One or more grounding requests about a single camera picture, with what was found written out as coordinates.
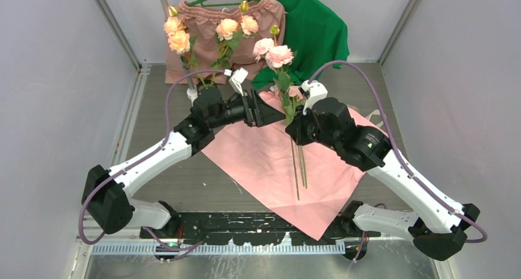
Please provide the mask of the cream printed ribbon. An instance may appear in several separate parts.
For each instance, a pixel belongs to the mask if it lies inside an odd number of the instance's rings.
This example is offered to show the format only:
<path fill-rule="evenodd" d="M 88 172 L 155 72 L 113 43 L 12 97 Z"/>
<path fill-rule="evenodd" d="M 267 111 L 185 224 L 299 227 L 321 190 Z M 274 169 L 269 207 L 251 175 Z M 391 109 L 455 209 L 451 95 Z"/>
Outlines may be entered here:
<path fill-rule="evenodd" d="M 363 117 L 365 118 L 365 121 L 368 121 L 378 128 L 382 128 L 384 126 L 383 117 L 378 109 L 374 109 L 372 112 L 368 113 L 368 115 L 364 116 L 356 106 L 349 104 L 347 106 L 350 112 L 354 114 L 354 118 L 356 118 L 356 120 Z"/>

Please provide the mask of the peach rose stem with bud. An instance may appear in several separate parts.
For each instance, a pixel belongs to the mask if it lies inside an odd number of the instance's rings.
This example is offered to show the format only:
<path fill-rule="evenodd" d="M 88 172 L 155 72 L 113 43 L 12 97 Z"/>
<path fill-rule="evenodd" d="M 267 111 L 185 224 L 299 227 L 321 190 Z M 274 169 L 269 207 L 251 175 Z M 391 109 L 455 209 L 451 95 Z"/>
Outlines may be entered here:
<path fill-rule="evenodd" d="M 167 18 L 163 24 L 166 34 L 166 84 L 174 84 L 187 72 L 207 68 L 201 52 L 196 48 L 200 41 L 194 29 L 194 16 L 185 3 L 167 8 Z"/>

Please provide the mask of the black conical vase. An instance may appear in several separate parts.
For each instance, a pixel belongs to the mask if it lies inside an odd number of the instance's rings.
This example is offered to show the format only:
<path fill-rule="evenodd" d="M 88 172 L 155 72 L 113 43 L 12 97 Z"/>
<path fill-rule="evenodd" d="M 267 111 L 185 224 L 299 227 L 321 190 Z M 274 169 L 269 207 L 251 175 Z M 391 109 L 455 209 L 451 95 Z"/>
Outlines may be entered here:
<path fill-rule="evenodd" d="M 213 84 L 199 84 L 197 87 L 198 97 L 212 96 L 216 90 L 217 88 Z"/>

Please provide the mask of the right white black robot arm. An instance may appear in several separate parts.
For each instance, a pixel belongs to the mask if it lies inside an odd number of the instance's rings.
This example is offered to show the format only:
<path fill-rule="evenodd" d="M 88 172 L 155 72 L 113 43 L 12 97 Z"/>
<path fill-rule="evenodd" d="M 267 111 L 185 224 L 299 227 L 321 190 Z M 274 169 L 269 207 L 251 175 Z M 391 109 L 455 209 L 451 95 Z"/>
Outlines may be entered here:
<path fill-rule="evenodd" d="M 341 228 L 354 237 L 380 232 L 410 241 L 437 261 L 461 251 L 466 229 L 480 215 L 472 203 L 460 204 L 443 194 L 407 163 L 400 150 L 380 129 L 358 125 L 347 106 L 335 98 L 298 106 L 286 133 L 299 146 L 318 143 L 333 150 L 346 164 L 366 172 L 391 189 L 411 208 L 393 211 L 351 202 L 343 212 Z"/>

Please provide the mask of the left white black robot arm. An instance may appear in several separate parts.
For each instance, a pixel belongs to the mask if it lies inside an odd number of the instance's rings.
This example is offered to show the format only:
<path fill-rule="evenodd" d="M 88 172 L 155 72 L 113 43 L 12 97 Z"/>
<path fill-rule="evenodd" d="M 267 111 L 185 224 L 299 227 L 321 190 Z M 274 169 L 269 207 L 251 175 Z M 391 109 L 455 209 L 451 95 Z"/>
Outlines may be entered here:
<path fill-rule="evenodd" d="M 282 121 L 285 115 L 252 90 L 222 99 L 216 87 L 199 90 L 190 114 L 168 134 L 136 157 L 111 168 L 97 165 L 87 175 L 82 204 L 104 234 L 127 226 L 155 229 L 165 238 L 179 230 L 176 212 L 165 202 L 143 202 L 134 194 L 148 181 L 172 165 L 204 149 L 215 138 L 215 128 L 243 122 L 263 127 Z"/>

